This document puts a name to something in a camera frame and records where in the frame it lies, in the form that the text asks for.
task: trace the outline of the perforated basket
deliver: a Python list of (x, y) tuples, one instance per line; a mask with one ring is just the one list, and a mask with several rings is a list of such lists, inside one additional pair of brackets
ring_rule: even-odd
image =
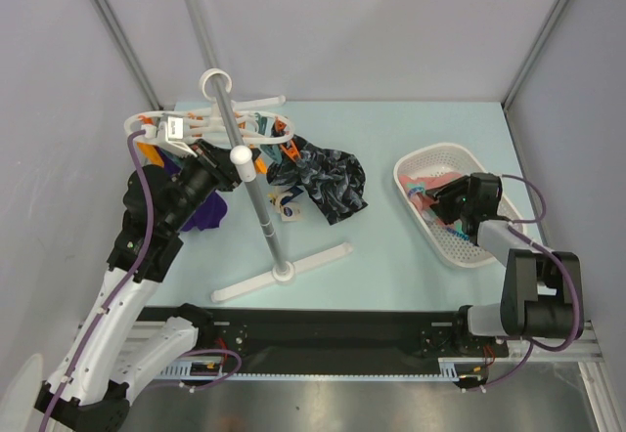
[[(441, 143), (419, 149), (400, 158), (393, 169), (393, 178), (403, 200), (415, 216), (418, 227), (424, 233), (434, 252), (437, 253), (445, 264), (456, 268), (477, 268), (492, 263), (496, 258), (487, 251), (474, 246), (469, 241), (456, 237), (439, 224), (425, 221), (400, 184), (400, 175), (418, 178), (440, 176), (451, 171), (468, 175), (486, 170), (465, 147), (457, 144)], [(521, 218), (519, 212), (505, 194), (502, 195), (500, 200), (498, 214), (509, 217), (512, 220)], [(522, 232), (526, 230), (521, 224), (516, 224), (515, 227)]]

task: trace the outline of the white ring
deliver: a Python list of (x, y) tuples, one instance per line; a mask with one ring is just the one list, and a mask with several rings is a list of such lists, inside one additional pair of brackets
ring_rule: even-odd
[(233, 88), (233, 79), (231, 78), (231, 76), (226, 73), (224, 70), (222, 70), (221, 68), (210, 68), (209, 70), (207, 70), (205, 73), (203, 73), (200, 76), (200, 82), (199, 82), (199, 87), (200, 87), (200, 91), (202, 92), (202, 94), (204, 95), (204, 97), (209, 100), (210, 102), (215, 102), (215, 97), (210, 97), (207, 93), (206, 93), (206, 82), (208, 81), (209, 78), (211, 78), (213, 75), (224, 75), (226, 77), (226, 91), (228, 93), (231, 93), (231, 90)]

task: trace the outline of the shiny floor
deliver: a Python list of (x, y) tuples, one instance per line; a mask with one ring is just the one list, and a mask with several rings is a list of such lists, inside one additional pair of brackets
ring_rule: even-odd
[(450, 383), (231, 381), (138, 398), (122, 429), (181, 432), (587, 432), (576, 364), (528, 365), (487, 394)]

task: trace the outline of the white stand base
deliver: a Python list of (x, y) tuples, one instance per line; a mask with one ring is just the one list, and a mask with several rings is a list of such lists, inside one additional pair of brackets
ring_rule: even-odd
[(211, 293), (211, 300), (215, 303), (225, 302), (241, 295), (253, 292), (268, 285), (274, 283), (289, 283), (295, 275), (302, 274), (325, 264), (332, 263), (337, 259), (344, 258), (350, 254), (353, 250), (353, 246), (350, 243), (342, 243), (339, 246), (327, 249), (320, 253), (308, 256), (294, 263), (288, 263), (290, 270), (286, 274), (278, 274), (276, 271), (268, 271), (260, 276), (241, 281), (230, 287), (222, 288), (221, 290), (215, 290)]

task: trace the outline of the purple cloth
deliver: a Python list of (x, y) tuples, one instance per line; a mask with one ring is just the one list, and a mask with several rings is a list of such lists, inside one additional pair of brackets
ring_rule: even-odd
[[(180, 167), (167, 154), (162, 151), (158, 151), (158, 154), (163, 159), (165, 171), (170, 176), (180, 171)], [(227, 211), (228, 205), (226, 205), (226, 201), (222, 199), (221, 195), (211, 193), (206, 198), (206, 201), (196, 210), (196, 213), (192, 215), (192, 218), (183, 226), (181, 232), (188, 232), (193, 228), (198, 230), (217, 229)]]

